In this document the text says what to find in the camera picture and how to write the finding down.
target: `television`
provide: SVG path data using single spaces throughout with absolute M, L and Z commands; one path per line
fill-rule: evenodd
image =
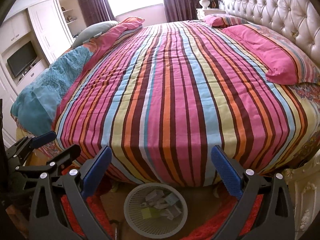
M 7 62 L 12 75 L 16 78 L 26 67 L 29 67 L 37 58 L 37 54 L 31 41 L 23 45 L 11 57 Z

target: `tufted headboard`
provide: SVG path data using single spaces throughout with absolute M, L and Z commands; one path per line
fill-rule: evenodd
M 285 36 L 320 66 L 320 16 L 310 0 L 224 0 L 226 12 Z

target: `silver screw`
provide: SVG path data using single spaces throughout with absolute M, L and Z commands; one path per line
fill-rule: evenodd
M 76 170 L 76 169 L 72 169 L 71 171 L 69 171 L 69 174 L 71 176 L 77 175 L 77 173 L 78 173 L 78 170 Z
M 283 176 L 282 176 L 282 174 L 280 174 L 280 173 L 277 173 L 277 174 L 276 174 L 276 177 L 277 177 L 278 179 L 283 179 Z
M 45 173 L 45 172 L 44 172 L 44 173 L 41 173 L 41 175 L 40 175 L 40 178 L 41 178 L 41 179 L 45 179 L 46 177 L 47 177 L 47 173 Z
M 248 174 L 248 175 L 250 175 L 250 176 L 254 175 L 254 171 L 251 170 L 251 169 L 247 169 L 247 170 L 245 171 L 245 173 Z

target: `nightstand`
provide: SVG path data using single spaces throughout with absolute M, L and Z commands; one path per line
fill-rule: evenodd
M 204 18 L 204 16 L 209 15 L 209 14 L 215 14 L 215 13 L 221 13 L 221 14 L 225 14 L 226 11 L 222 10 L 222 9 L 197 9 L 197 16 L 199 20 L 202 20 Z

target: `curtain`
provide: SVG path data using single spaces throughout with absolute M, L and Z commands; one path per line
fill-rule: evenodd
M 108 0 L 79 0 L 79 5 L 87 26 L 115 20 Z
M 201 8 L 198 0 L 163 0 L 168 22 L 196 20 L 196 8 Z

